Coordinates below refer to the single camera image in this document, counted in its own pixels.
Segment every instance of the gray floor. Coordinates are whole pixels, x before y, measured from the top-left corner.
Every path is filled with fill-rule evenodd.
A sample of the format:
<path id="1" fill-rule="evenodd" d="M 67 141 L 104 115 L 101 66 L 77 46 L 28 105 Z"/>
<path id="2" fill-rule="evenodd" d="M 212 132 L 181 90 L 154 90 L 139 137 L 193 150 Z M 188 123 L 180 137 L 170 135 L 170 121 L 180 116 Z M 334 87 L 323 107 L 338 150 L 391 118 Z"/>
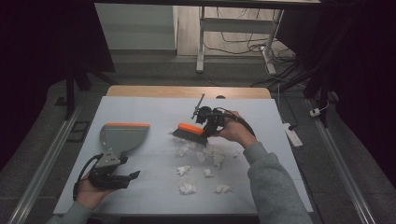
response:
<path id="1" fill-rule="evenodd" d="M 202 75 L 195 73 L 194 59 L 189 57 L 147 55 L 146 59 L 142 59 L 142 55 L 139 57 L 115 55 L 113 59 L 117 74 L 109 76 L 121 84 L 248 87 L 253 82 L 268 78 L 263 72 L 263 64 L 259 58 L 208 58 L 205 72 Z M 280 71 L 285 66 L 280 64 L 277 68 Z M 78 101 L 83 101 L 81 112 L 77 118 L 77 122 L 82 124 L 92 121 L 100 99 L 106 94 L 109 87 L 97 77 L 90 76 L 90 79 L 93 85 L 90 91 L 76 90 Z M 299 125 L 295 131 L 299 134 L 304 146 L 295 148 L 293 152 L 315 208 L 311 217 L 315 223 L 361 223 L 354 204 L 350 200 L 318 133 L 315 121 L 308 115 L 310 107 L 302 96 L 301 90 L 301 86 L 296 86 L 285 94 L 281 94 L 279 98 L 276 92 L 272 95 L 277 102 L 279 99 L 280 112 L 285 121 L 295 122 L 294 116 L 298 120 Z M 9 219 L 63 122 L 65 107 L 55 105 L 59 97 L 65 97 L 64 82 L 55 84 L 49 89 L 48 101 L 40 117 L 0 175 L 1 222 L 6 222 Z M 396 223 L 395 188 L 382 174 L 361 142 L 339 119 L 334 111 L 334 104 L 329 107 L 328 120 L 333 137 L 358 182 L 377 223 Z M 79 132 L 68 135 L 68 141 L 64 144 L 26 223 L 43 223 L 50 218 L 82 146 L 82 141 L 78 140 L 83 137 L 83 133 Z M 132 219 L 132 221 L 159 223 L 164 220 L 139 218 Z M 173 219 L 166 219 L 165 223 L 177 222 Z"/>

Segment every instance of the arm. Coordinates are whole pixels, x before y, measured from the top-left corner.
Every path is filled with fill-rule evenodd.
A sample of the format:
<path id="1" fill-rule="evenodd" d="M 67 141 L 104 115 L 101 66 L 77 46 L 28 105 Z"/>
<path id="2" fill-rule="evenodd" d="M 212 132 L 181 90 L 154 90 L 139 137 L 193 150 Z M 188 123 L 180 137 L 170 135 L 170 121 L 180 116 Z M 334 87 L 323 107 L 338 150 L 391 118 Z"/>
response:
<path id="1" fill-rule="evenodd" d="M 239 143 L 250 168 L 250 189 L 261 223 L 312 223 L 294 183 L 277 159 L 240 123 L 226 119 L 215 136 Z"/>
<path id="2" fill-rule="evenodd" d="M 78 184 L 78 195 L 73 205 L 62 217 L 53 216 L 47 221 L 47 224 L 56 223 L 86 223 L 87 219 L 93 213 L 100 202 L 107 196 L 107 194 L 114 191 L 114 189 L 101 190 L 95 188 L 90 180 L 85 175 Z"/>

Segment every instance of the floor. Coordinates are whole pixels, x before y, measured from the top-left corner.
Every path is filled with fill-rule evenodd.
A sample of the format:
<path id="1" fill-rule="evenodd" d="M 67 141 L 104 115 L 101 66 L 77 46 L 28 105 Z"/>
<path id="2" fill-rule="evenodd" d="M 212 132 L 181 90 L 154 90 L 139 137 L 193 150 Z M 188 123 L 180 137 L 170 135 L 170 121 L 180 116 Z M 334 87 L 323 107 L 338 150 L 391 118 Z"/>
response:
<path id="1" fill-rule="evenodd" d="M 196 13 L 198 8 L 187 7 L 184 13 Z M 230 12 L 221 10 L 223 16 L 236 18 L 243 14 L 243 9 Z M 216 16 L 216 10 L 207 11 L 206 16 Z M 272 17 L 271 11 L 266 16 Z M 195 73 L 195 58 L 197 40 L 189 40 L 183 48 L 182 36 L 191 35 L 190 31 L 183 29 L 192 28 L 181 22 L 179 24 L 179 49 L 178 56 L 161 54 L 113 54 L 113 62 L 116 66 L 116 74 L 108 74 L 120 84 L 133 85 L 179 85 L 179 86 L 224 86 L 224 87 L 249 87 L 253 83 L 262 81 L 255 85 L 256 88 L 268 87 L 273 81 L 265 74 L 262 58 L 257 53 L 225 57 L 217 51 L 206 51 L 205 72 L 201 75 Z M 228 38 L 241 38 L 246 40 L 246 35 L 227 36 Z M 231 43 L 222 43 L 220 35 L 210 37 L 206 35 L 205 42 L 213 44 L 217 48 L 227 50 L 246 50 L 246 43 L 236 46 Z M 277 63 L 278 71 L 285 70 L 287 63 Z M 90 75 L 92 88 L 90 91 L 80 91 L 76 88 L 77 103 L 81 105 L 76 123 L 85 123 L 81 131 L 74 128 L 67 135 L 62 150 L 50 170 L 48 179 L 35 200 L 29 216 L 25 223 L 43 223 L 50 218 L 54 206 L 58 202 L 64 183 L 74 165 L 74 161 L 81 149 L 84 133 L 89 128 L 89 123 L 94 117 L 101 97 L 106 95 L 109 85 L 103 80 Z M 314 223 L 362 223 L 355 210 L 355 206 L 340 178 L 336 167 L 322 140 L 317 124 L 308 115 L 311 109 L 309 103 L 302 95 L 304 83 L 300 86 L 278 94 L 272 92 L 274 100 L 280 105 L 279 111 L 282 118 L 290 123 L 298 124 L 295 129 L 302 139 L 304 146 L 294 148 L 293 153 L 300 165 L 308 194 L 313 203 L 315 213 L 310 214 Z M 65 107 L 62 104 L 65 97 L 64 81 L 53 85 L 49 89 L 48 99 L 43 107 L 41 115 L 37 118 L 25 140 L 21 143 L 19 150 L 0 174 L 0 222 L 9 220 L 14 208 L 18 204 L 26 187 L 35 174 L 35 170 L 42 158 L 50 148 L 52 140 L 62 125 L 64 125 Z M 359 139 L 348 129 L 335 112 L 336 101 L 332 100 L 329 106 L 329 130 L 332 132 L 334 141 L 337 143 L 350 172 L 353 174 L 368 206 L 370 207 L 377 223 L 396 223 L 396 190 L 383 175 L 370 153 L 361 144 Z M 134 223 L 181 223 L 201 222 L 219 223 L 218 220 L 186 220 L 180 218 L 174 220 L 152 218 L 132 218 Z M 232 223 L 238 223 L 241 219 L 235 219 Z"/>

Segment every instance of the wall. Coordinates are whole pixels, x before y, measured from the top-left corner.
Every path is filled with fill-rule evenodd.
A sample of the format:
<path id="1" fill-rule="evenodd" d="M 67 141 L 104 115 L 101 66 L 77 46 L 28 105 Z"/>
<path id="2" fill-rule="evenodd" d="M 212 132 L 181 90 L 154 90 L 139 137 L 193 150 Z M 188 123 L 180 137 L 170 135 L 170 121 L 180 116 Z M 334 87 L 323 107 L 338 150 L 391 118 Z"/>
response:
<path id="1" fill-rule="evenodd" d="M 99 3 L 95 7 L 109 49 L 177 48 L 176 7 Z"/>

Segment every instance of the wooden table edge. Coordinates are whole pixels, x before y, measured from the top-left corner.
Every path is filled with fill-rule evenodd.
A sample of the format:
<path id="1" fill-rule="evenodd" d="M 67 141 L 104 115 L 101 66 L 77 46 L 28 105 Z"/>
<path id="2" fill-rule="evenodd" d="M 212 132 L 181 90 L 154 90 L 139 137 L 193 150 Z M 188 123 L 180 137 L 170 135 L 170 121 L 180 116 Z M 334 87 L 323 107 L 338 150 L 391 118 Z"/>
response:
<path id="1" fill-rule="evenodd" d="M 176 97 L 176 98 L 216 98 L 222 95 L 230 99 L 271 99 L 265 88 L 246 87 L 186 87 L 186 86 L 111 86 L 106 96 L 126 97 Z"/>

